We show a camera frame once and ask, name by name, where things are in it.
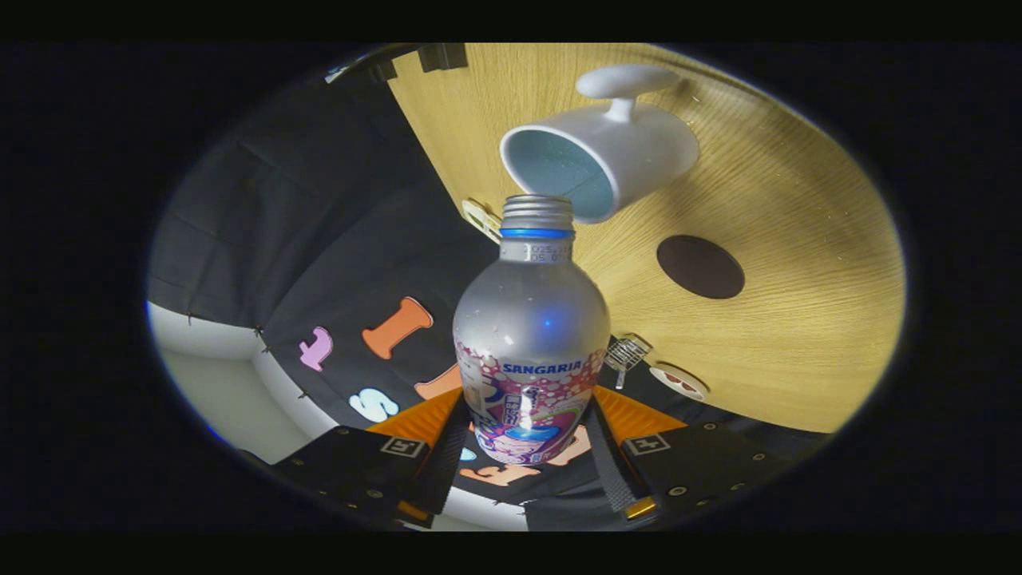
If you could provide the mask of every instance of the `mug handle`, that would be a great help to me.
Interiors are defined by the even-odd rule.
[[[670,88],[681,81],[673,71],[658,65],[624,63],[587,71],[578,78],[575,90],[595,99],[613,99],[604,114],[614,122],[631,122],[636,98],[646,92]]]

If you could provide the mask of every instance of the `white mug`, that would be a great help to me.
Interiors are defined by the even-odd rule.
[[[576,222],[606,221],[688,172],[699,157],[699,142],[685,122],[636,103],[640,94],[679,80],[655,65],[589,71],[575,89],[591,98],[612,98],[609,106],[571,109],[511,129],[501,140],[504,166],[526,193],[570,198]]]

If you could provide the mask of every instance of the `wood grain surface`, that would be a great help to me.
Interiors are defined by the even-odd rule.
[[[907,282],[892,218],[840,145],[769,95],[656,46],[466,49],[468,67],[427,74],[415,53],[397,58],[389,85],[455,205],[471,197],[498,215],[521,193],[501,161],[505,132],[600,103],[574,90],[596,67],[653,63],[681,75],[640,101],[686,121],[699,160],[609,221],[576,224],[575,261],[603,292],[613,334],[639,334],[654,346],[650,365],[698,377],[707,403],[816,432],[853,415],[897,343]],[[711,300],[668,278],[656,249],[678,234],[727,249],[745,272],[743,291]]]

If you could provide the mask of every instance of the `aluminum bottle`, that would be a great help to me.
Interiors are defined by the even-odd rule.
[[[479,447],[503,464],[556,458],[593,394],[610,338],[607,305],[571,260],[571,201],[514,195],[500,258],[469,284],[454,341]]]

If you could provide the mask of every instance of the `bottle neck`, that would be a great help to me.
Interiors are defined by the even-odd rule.
[[[504,237],[501,240],[501,259],[505,261],[541,265],[571,262],[570,237]]]

